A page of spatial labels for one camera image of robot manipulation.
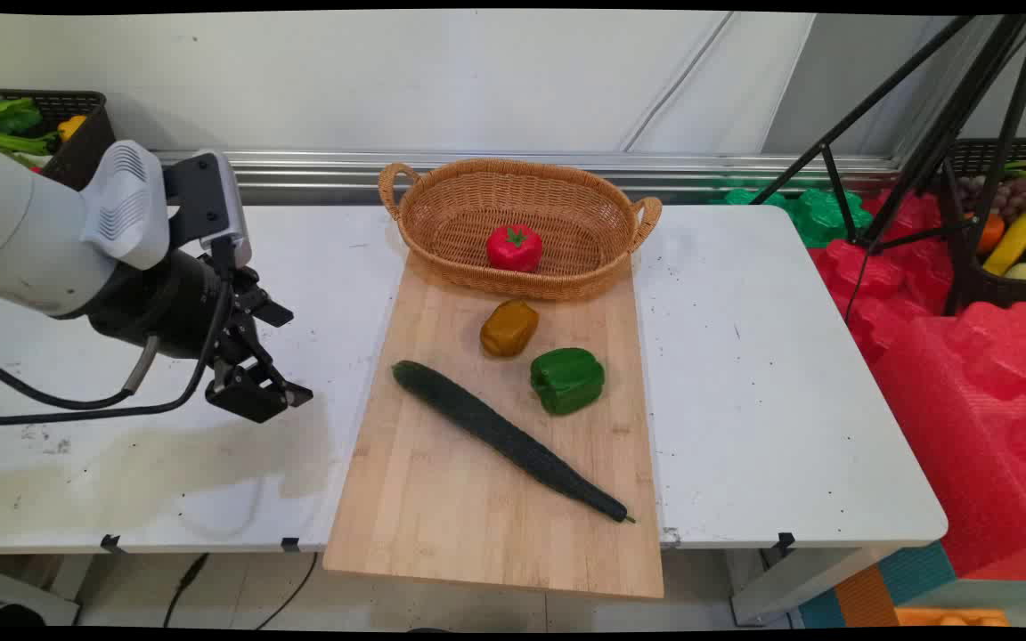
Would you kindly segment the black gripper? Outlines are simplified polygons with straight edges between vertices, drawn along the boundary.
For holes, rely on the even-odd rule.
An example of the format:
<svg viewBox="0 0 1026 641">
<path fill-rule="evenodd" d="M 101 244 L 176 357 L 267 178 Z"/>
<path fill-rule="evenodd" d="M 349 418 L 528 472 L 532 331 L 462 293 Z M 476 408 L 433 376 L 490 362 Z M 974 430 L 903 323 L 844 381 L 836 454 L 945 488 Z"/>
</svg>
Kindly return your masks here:
<svg viewBox="0 0 1026 641">
<path fill-rule="evenodd" d="M 218 308 L 220 280 L 211 256 L 195 258 L 176 250 L 148 271 L 119 263 L 83 315 L 103 336 L 142 346 L 149 336 L 159 352 L 176 360 L 197 360 Z M 272 301 L 249 267 L 232 272 L 232 352 L 235 364 L 213 358 L 205 402 L 258 425 L 300 407 L 313 390 L 288 380 L 261 345 L 256 321 L 281 328 L 294 315 Z"/>
</svg>

